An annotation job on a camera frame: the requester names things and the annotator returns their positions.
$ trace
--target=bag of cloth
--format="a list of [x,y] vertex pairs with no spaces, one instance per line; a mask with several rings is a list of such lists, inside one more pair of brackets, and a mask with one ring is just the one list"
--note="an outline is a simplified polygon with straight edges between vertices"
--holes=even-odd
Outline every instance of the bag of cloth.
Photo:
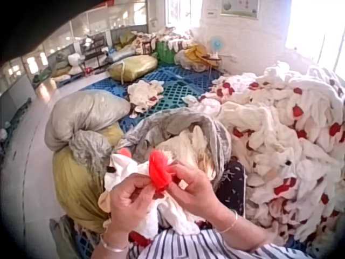
[[[116,123],[99,133],[100,138],[89,137],[84,142],[75,137],[70,146],[55,152],[53,177],[57,199],[67,215],[84,228],[103,233],[102,225],[108,214],[98,207],[98,198],[103,193],[102,179],[109,164],[112,147],[121,139],[123,132]],[[94,155],[99,163],[97,165],[91,153],[100,151],[103,153]]]
[[128,101],[104,90],[78,91],[55,104],[45,128],[51,151],[68,145],[78,130],[102,130],[129,113]]
[[108,63],[114,63],[134,55],[135,50],[132,49],[130,45],[128,45],[118,52],[110,53],[109,56],[106,58],[106,61]]
[[179,135],[190,126],[198,125],[206,138],[208,149],[213,160],[215,177],[212,180],[217,189],[224,165],[230,160],[231,138],[226,128],[206,114],[190,108],[177,108],[157,112],[125,134],[115,148],[115,151],[126,147],[138,163],[148,161],[153,148],[160,143]]
[[118,81],[132,82],[156,69],[157,59],[149,55],[128,57],[108,68],[110,76]]

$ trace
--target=tiled floor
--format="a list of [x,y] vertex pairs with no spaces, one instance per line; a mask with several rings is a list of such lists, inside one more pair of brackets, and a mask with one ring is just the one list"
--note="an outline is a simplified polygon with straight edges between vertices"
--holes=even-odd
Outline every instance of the tiled floor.
[[34,258],[58,258],[49,219],[64,215],[56,200],[51,152],[44,143],[45,125],[60,98],[106,78],[92,75],[57,89],[41,85],[14,132],[1,171],[1,217],[18,245]]

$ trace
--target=gray sack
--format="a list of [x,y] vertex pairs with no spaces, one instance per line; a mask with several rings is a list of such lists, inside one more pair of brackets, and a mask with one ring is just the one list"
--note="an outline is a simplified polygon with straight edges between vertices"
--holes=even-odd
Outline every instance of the gray sack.
[[207,138],[216,170],[216,177],[212,184],[213,188],[217,189],[224,165],[230,160],[231,137],[219,121],[190,108],[164,110],[143,119],[135,128],[125,134],[114,151],[127,147],[134,160],[144,163],[148,160],[150,151],[154,147],[179,135],[192,124],[200,126]]

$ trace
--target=silver bracelet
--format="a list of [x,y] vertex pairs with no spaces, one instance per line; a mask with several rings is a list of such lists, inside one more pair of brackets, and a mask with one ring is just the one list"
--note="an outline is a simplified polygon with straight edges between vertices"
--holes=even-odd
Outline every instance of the silver bracelet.
[[108,244],[103,240],[103,234],[101,235],[101,243],[103,245],[103,247],[113,253],[120,253],[120,252],[124,252],[128,249],[128,246],[126,246],[123,249],[118,249],[118,248],[114,248],[114,247],[110,247],[108,246]]
[[236,225],[236,222],[238,220],[238,214],[237,214],[237,211],[235,211],[234,209],[231,209],[234,213],[235,213],[235,221],[233,222],[233,224],[231,224],[231,226],[229,226],[227,229],[223,230],[223,231],[218,231],[220,234],[223,234],[225,232],[228,232],[230,229],[232,229],[235,225]]

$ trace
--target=electric fan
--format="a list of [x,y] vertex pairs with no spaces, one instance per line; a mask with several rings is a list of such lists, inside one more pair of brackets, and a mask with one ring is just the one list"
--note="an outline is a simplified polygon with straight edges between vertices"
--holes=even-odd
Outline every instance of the electric fan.
[[210,40],[211,58],[218,59],[218,52],[224,48],[224,40],[220,36],[214,36]]

